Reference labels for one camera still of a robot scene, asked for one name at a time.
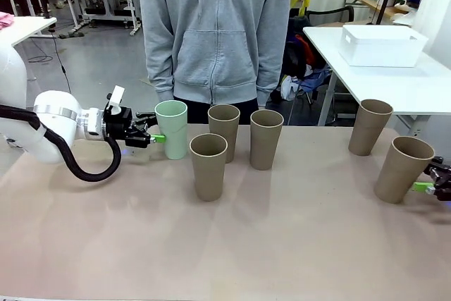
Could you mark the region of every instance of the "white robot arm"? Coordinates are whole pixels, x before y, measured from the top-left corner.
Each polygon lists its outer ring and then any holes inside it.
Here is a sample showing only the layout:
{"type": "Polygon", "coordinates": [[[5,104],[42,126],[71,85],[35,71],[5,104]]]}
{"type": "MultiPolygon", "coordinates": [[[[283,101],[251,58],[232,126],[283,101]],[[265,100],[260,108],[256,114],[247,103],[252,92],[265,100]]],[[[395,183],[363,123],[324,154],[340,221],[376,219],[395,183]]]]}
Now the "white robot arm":
{"type": "Polygon", "coordinates": [[[35,100],[33,112],[26,111],[27,71],[23,60],[10,45],[0,45],[0,133],[39,161],[57,164],[62,161],[79,179],[100,181],[111,176],[121,163],[116,140],[131,147],[146,148],[164,142],[164,136],[149,135],[147,128],[156,125],[154,113],[137,113],[119,106],[124,89],[116,86],[104,110],[84,110],[77,99],[67,93],[47,91],[35,100]],[[113,162],[103,173],[89,174],[77,164],[70,147],[76,139],[107,142],[113,162]]]}

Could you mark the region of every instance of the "cup rim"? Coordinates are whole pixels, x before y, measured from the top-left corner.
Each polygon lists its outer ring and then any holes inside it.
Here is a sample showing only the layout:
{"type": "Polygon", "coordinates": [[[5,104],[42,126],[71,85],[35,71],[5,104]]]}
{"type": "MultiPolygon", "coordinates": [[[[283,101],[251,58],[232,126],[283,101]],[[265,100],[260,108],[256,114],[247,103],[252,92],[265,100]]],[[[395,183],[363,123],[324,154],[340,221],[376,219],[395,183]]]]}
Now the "cup rim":
{"type": "Polygon", "coordinates": [[[183,114],[185,114],[185,113],[187,112],[187,110],[188,110],[187,104],[185,104],[184,102],[181,102],[180,100],[166,100],[166,101],[164,101],[164,102],[160,102],[160,103],[158,103],[158,104],[155,106],[155,109],[154,109],[155,114],[157,114],[157,115],[159,115],[159,116],[161,116],[161,117],[163,117],[163,118],[177,118],[178,116],[182,116],[183,114]],[[173,115],[173,116],[168,116],[168,115],[166,115],[166,114],[158,113],[158,112],[156,111],[157,107],[160,106],[161,104],[165,104],[165,103],[167,103],[167,102],[180,102],[180,103],[182,103],[182,104],[185,106],[185,109],[183,110],[182,113],[179,113],[179,114],[176,114],[176,115],[173,115]]]}
{"type": "Polygon", "coordinates": [[[215,134],[215,133],[204,133],[204,134],[199,134],[199,135],[196,135],[194,138],[192,138],[191,141],[190,141],[190,151],[193,152],[194,154],[196,154],[197,156],[202,156],[202,157],[204,157],[204,158],[214,158],[214,157],[216,157],[216,156],[220,156],[220,155],[226,153],[226,152],[227,152],[227,149],[228,149],[228,142],[227,142],[227,139],[225,139],[222,135],[215,134]],[[205,136],[205,135],[214,135],[214,136],[216,136],[216,137],[220,137],[222,140],[225,141],[225,149],[224,149],[222,152],[220,152],[220,153],[218,153],[218,154],[215,154],[215,155],[203,155],[203,154],[199,154],[199,153],[197,153],[196,151],[194,151],[194,150],[192,149],[192,142],[193,142],[195,139],[197,139],[198,137],[203,137],[203,136],[205,136]]]}
{"type": "Polygon", "coordinates": [[[401,153],[403,156],[409,158],[409,159],[413,159],[413,160],[432,160],[434,159],[435,156],[435,150],[432,146],[430,146],[430,144],[428,144],[427,142],[424,142],[423,140],[417,138],[417,137],[409,137],[409,136],[402,136],[400,135],[399,137],[396,137],[395,139],[392,140],[392,146],[394,149],[396,149],[397,152],[401,153]],[[411,140],[415,140],[417,142],[420,142],[422,144],[425,144],[427,147],[429,147],[432,150],[432,156],[429,156],[427,158],[418,158],[416,156],[412,156],[412,155],[408,155],[405,152],[401,151],[399,148],[396,147],[395,145],[395,141],[399,140],[399,139],[411,139],[411,140]]]}
{"type": "Polygon", "coordinates": [[[371,113],[371,114],[375,114],[375,115],[377,115],[377,116],[389,116],[389,115],[393,114],[393,107],[392,107],[392,105],[390,105],[389,103],[384,102],[384,101],[382,101],[382,100],[378,100],[378,99],[365,99],[365,100],[362,100],[362,101],[360,102],[360,107],[361,107],[363,110],[365,110],[366,112],[371,113]],[[363,106],[363,103],[364,103],[364,102],[369,102],[369,101],[371,101],[371,102],[380,102],[380,103],[382,103],[382,104],[388,105],[389,107],[391,107],[392,110],[391,110],[391,112],[389,112],[389,113],[377,113],[377,112],[370,111],[369,109],[367,109],[366,107],[363,106]]]}
{"type": "Polygon", "coordinates": [[[255,111],[253,114],[251,114],[251,122],[262,128],[275,128],[275,127],[283,126],[285,119],[283,118],[282,114],[280,114],[277,111],[273,111],[272,109],[259,109],[258,111],[255,111]],[[274,112],[274,113],[278,114],[282,118],[282,122],[279,123],[278,125],[274,125],[274,126],[264,126],[264,125],[260,125],[259,123],[256,123],[253,119],[254,114],[259,113],[259,112],[264,112],[264,111],[270,111],[270,112],[274,112]]]}
{"type": "Polygon", "coordinates": [[[224,104],[224,105],[214,105],[214,106],[212,106],[212,107],[209,108],[209,110],[208,110],[208,116],[209,116],[209,118],[211,118],[211,119],[213,119],[213,120],[215,120],[215,121],[220,121],[220,122],[225,122],[225,123],[227,123],[227,122],[230,122],[230,121],[235,121],[235,120],[237,120],[237,119],[240,119],[240,117],[241,117],[241,111],[240,111],[237,107],[235,107],[235,106],[233,106],[233,105],[227,105],[227,104],[224,104]],[[217,106],[229,106],[229,107],[233,107],[234,109],[237,110],[238,115],[237,115],[236,117],[234,117],[233,119],[227,119],[227,120],[226,120],[226,119],[217,119],[217,118],[211,116],[211,114],[210,114],[210,110],[212,110],[213,108],[215,108],[215,107],[217,107],[217,106]]]}

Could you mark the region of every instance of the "shoe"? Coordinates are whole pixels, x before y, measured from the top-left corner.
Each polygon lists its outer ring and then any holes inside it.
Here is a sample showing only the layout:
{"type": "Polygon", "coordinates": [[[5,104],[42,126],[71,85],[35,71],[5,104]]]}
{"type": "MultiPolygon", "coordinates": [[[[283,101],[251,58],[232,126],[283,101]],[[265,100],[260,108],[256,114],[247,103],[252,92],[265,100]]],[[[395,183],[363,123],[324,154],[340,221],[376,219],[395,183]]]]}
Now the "shoe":
{"type": "Polygon", "coordinates": [[[64,1],[62,1],[62,0],[56,1],[56,4],[55,4],[56,8],[63,8],[64,6],[65,6],[64,1]]]}

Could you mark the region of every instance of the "sleeve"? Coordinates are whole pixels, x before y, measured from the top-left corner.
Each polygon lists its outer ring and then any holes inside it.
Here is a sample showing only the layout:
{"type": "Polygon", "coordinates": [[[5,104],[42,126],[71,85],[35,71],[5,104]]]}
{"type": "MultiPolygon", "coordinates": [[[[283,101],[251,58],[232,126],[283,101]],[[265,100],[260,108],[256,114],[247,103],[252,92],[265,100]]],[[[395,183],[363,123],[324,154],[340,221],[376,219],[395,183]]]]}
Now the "sleeve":
{"type": "Polygon", "coordinates": [[[259,47],[257,100],[259,106],[266,105],[270,93],[279,83],[289,15],[290,0],[265,0],[257,28],[259,47]]]}
{"type": "Polygon", "coordinates": [[[166,0],[141,0],[147,75],[160,101],[173,99],[174,35],[166,0]]]}

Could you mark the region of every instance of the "mint green plastic cup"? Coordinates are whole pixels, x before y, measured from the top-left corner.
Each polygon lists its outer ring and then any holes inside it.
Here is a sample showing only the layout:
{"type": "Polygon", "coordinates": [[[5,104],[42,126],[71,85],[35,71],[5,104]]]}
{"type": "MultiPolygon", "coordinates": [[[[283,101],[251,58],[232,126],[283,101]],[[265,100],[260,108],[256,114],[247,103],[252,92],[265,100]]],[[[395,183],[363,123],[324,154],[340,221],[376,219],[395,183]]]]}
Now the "mint green plastic cup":
{"type": "Polygon", "coordinates": [[[168,100],[155,106],[161,134],[166,136],[164,153],[171,160],[183,158],[188,151],[188,107],[183,102],[168,100]]]}

